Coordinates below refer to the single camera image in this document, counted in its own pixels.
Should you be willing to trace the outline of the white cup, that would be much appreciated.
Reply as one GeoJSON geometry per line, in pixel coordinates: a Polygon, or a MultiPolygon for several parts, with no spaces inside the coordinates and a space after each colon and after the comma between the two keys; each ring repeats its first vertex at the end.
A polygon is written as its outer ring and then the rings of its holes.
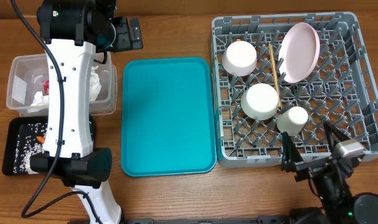
{"type": "Polygon", "coordinates": [[[307,121],[307,111],[300,106],[294,106],[279,115],[277,128],[281,133],[287,132],[289,136],[295,136],[300,133],[307,121]]]}

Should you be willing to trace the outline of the white tissue paper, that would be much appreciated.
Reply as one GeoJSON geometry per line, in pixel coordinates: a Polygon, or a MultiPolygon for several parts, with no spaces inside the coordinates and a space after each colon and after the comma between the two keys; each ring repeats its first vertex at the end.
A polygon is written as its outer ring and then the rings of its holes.
{"type": "Polygon", "coordinates": [[[41,91],[37,91],[34,95],[31,106],[46,106],[49,104],[49,95],[43,95],[41,91]]]}

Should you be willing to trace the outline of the small white bowl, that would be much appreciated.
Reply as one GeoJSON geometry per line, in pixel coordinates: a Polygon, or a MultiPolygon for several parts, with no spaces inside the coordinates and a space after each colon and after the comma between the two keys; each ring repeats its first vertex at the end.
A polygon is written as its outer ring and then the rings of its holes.
{"type": "Polygon", "coordinates": [[[257,66],[257,51],[246,41],[232,42],[223,53],[222,66],[229,74],[238,77],[249,75],[257,66]]]}

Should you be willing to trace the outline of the large white plate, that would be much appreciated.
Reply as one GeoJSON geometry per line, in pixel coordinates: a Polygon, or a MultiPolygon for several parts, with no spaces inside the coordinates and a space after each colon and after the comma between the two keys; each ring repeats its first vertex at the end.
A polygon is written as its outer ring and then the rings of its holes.
{"type": "Polygon", "coordinates": [[[285,74],[284,81],[297,83],[314,70],[320,53],[320,40],[316,30],[309,24],[294,25],[281,43],[278,59],[282,59],[279,72],[285,74]]]}

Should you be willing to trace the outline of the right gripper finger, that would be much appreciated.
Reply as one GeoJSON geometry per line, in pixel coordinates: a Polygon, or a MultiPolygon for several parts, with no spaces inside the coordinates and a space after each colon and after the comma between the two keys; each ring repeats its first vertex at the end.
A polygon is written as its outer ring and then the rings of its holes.
{"type": "Polygon", "coordinates": [[[341,141],[350,140],[340,129],[335,127],[329,121],[323,123],[324,132],[330,149],[334,149],[335,145],[341,141]]]}
{"type": "Polygon", "coordinates": [[[282,164],[294,164],[303,162],[303,158],[301,157],[296,148],[296,145],[291,140],[291,137],[288,135],[288,133],[283,132],[281,135],[283,137],[282,164]]]}

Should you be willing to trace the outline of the white rice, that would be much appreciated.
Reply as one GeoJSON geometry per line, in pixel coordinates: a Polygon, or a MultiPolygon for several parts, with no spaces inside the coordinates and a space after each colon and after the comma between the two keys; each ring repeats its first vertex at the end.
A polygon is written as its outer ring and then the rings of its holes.
{"type": "Polygon", "coordinates": [[[42,145],[37,136],[46,137],[47,123],[22,124],[17,135],[17,144],[14,155],[13,174],[32,175],[37,172],[31,169],[31,156],[42,152],[42,145]]]}

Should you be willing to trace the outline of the large white bowl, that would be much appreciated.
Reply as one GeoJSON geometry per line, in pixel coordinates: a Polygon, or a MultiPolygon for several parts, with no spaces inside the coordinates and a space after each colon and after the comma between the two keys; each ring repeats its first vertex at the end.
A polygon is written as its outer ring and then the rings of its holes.
{"type": "Polygon", "coordinates": [[[243,112],[255,120],[267,120],[278,109],[278,95],[274,87],[258,83],[251,86],[241,97],[243,112]]]}

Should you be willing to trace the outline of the orange carrot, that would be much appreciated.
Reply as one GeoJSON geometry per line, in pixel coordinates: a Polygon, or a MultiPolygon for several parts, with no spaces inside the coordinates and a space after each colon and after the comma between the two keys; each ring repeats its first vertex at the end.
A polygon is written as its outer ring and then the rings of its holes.
{"type": "Polygon", "coordinates": [[[43,136],[37,136],[36,139],[37,139],[41,144],[45,143],[45,137],[43,137],[43,136]]]}

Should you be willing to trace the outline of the wooden chopstick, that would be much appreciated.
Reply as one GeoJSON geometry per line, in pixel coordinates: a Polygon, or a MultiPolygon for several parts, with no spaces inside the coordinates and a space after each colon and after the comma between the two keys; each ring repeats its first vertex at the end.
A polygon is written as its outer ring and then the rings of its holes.
{"type": "Polygon", "coordinates": [[[275,90],[276,90],[276,93],[277,93],[277,96],[278,96],[278,107],[281,108],[280,90],[279,90],[279,86],[278,86],[278,77],[277,77],[277,73],[276,73],[276,65],[275,65],[275,58],[274,58],[274,54],[273,54],[273,46],[272,46],[271,43],[268,44],[268,48],[269,48],[270,61],[271,61],[271,65],[272,65],[274,86],[275,86],[275,90]]]}

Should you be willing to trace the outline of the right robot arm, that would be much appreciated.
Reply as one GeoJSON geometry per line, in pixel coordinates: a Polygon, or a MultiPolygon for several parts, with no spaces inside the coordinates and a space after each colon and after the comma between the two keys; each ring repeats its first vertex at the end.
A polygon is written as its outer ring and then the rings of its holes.
{"type": "Polygon", "coordinates": [[[294,172],[297,182],[306,180],[322,206],[290,210],[289,223],[378,223],[378,195],[352,195],[346,179],[364,157],[364,146],[328,121],[323,123],[331,155],[306,162],[287,132],[282,133],[281,169],[294,172]]]}

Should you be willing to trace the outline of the red snack wrapper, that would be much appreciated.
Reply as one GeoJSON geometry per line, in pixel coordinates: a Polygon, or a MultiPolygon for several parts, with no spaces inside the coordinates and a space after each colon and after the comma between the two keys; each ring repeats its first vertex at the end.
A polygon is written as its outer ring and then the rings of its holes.
{"type": "Polygon", "coordinates": [[[42,84],[44,87],[44,95],[48,95],[49,94],[49,80],[44,80],[42,84]]]}

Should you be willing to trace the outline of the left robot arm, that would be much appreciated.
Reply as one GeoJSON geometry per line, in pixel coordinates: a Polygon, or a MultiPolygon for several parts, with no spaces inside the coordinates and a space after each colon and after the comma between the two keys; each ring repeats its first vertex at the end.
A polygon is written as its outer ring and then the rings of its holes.
{"type": "Polygon", "coordinates": [[[44,1],[37,10],[49,71],[49,114],[42,152],[30,167],[60,179],[85,207],[91,223],[123,223],[108,181],[111,150],[94,148],[90,134],[90,75],[99,52],[141,49],[138,33],[115,17],[114,1],[44,1]]]}

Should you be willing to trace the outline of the white paper napkin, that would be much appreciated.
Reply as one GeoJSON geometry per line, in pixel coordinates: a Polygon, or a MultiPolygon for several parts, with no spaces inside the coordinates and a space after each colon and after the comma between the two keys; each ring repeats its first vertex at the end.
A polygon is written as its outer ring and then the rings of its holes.
{"type": "Polygon", "coordinates": [[[95,101],[101,91],[102,85],[100,84],[100,78],[96,69],[98,66],[92,67],[90,74],[90,89],[89,89],[89,101],[95,101]]]}

